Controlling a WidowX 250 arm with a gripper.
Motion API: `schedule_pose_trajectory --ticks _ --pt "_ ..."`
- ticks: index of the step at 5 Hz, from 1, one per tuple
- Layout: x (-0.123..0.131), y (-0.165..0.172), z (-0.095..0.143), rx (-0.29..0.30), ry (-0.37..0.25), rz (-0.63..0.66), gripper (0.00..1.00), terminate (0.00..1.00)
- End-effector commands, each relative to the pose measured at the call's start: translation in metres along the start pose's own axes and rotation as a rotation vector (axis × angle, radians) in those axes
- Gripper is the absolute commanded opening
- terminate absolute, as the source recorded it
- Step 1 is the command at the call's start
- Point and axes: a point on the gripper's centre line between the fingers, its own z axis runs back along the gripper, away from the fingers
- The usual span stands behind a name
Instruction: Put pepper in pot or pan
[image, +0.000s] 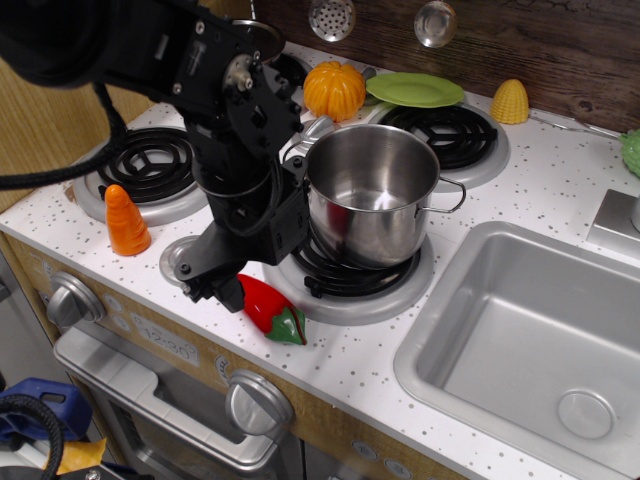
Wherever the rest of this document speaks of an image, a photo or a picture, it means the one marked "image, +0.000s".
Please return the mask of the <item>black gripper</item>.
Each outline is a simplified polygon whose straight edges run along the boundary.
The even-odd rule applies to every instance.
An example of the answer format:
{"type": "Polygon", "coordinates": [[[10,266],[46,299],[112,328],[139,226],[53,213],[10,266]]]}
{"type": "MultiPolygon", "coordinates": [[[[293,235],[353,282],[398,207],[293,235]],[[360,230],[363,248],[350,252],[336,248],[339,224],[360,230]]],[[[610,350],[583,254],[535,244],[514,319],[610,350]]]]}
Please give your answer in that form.
{"type": "Polygon", "coordinates": [[[279,264],[308,236],[309,207],[304,185],[306,161],[295,156],[284,162],[280,204],[260,230],[248,236],[231,231],[218,213],[180,257],[175,268],[194,303],[215,298],[229,312],[244,309],[245,292],[238,278],[249,262],[279,264]]]}

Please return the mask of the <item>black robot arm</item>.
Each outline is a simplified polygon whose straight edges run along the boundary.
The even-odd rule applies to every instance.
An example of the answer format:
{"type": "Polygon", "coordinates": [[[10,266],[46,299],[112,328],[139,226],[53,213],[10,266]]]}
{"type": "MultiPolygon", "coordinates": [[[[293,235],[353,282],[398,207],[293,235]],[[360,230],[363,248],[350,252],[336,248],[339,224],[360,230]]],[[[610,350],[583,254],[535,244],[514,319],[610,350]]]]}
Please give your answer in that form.
{"type": "Polygon", "coordinates": [[[275,265],[305,239],[302,183],[280,161],[300,108],[239,26],[194,1],[5,1],[1,56],[38,86],[117,86],[182,116],[213,214],[175,269],[191,299],[241,310],[244,266],[275,265]]]}

